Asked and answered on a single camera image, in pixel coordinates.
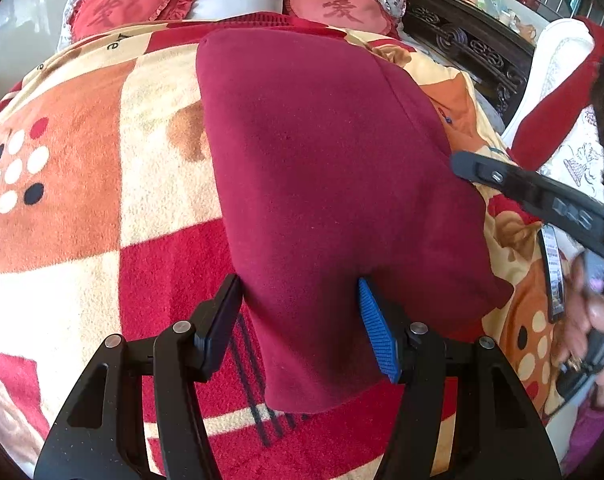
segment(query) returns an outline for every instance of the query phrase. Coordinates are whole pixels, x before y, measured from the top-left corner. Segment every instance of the blue gripper pad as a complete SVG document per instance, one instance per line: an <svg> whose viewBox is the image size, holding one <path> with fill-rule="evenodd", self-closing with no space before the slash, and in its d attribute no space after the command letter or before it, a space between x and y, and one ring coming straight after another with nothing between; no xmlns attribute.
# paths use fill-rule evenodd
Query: blue gripper pad
<svg viewBox="0 0 604 480"><path fill-rule="evenodd" d="M397 383L402 374L397 355L397 341L389 330L379 305L368 287L367 280L364 278L358 279L357 288L359 291L359 312L367 329L368 339L373 347L377 365L392 383Z"/></svg>

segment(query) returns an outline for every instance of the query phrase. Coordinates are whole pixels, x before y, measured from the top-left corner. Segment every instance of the black handheld device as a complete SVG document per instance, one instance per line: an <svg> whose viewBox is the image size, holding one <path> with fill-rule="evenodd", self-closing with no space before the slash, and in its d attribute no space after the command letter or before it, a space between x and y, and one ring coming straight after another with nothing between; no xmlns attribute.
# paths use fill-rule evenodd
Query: black handheld device
<svg viewBox="0 0 604 480"><path fill-rule="evenodd" d="M603 203L534 171L522 170L476 153L454 153L450 164L457 176L500 191L518 202L524 211L572 236L590 251L586 253L586 257L593 261L591 265L601 265L604 261ZM585 358L569 360L562 365L556 384L558 393L568 402L602 368L604 333L591 330Z"/></svg>

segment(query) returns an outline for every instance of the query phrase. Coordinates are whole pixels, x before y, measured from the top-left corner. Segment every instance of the bed frame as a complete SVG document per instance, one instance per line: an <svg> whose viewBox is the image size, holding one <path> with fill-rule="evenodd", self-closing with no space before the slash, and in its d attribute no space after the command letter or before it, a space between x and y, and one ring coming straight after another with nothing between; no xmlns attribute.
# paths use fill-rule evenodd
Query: bed frame
<svg viewBox="0 0 604 480"><path fill-rule="evenodd" d="M511 121L527 87L535 48L462 0L406 0L407 34L470 74L479 91Z"/></svg>

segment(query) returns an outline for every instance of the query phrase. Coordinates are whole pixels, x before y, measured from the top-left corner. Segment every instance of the heart-shaped pillow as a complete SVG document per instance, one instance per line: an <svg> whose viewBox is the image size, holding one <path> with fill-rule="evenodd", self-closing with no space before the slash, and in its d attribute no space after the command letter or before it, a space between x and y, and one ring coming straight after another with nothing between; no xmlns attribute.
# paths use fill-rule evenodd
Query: heart-shaped pillow
<svg viewBox="0 0 604 480"><path fill-rule="evenodd" d="M73 41L152 20L179 20L189 12L193 0L79 0L69 18Z"/></svg>
<svg viewBox="0 0 604 480"><path fill-rule="evenodd" d="M285 0L288 14L339 28L354 28L385 36L395 23L377 0Z"/></svg>

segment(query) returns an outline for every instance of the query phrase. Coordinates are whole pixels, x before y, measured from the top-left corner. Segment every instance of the patterned blanket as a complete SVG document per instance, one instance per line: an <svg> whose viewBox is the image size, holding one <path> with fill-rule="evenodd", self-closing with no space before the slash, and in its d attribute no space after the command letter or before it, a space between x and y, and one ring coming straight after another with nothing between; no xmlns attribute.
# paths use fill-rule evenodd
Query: patterned blanket
<svg viewBox="0 0 604 480"><path fill-rule="evenodd" d="M102 340L156 335L232 272L195 76L198 42L219 26L287 27L366 48L418 82L453 150L510 162L469 76L374 34L277 16L153 23L88 38L37 66L0 103L0 442L30 474ZM538 410L550 410L557 394L540 223L494 190L477 189L492 271L514 293L459 336L495 337ZM434 472L450 457L455 387L448 386ZM401 387L383 382L315 415L274 412L264 389L243 307L220 372L197 385L224 478L373 477ZM144 421L159 472L150 380Z"/></svg>

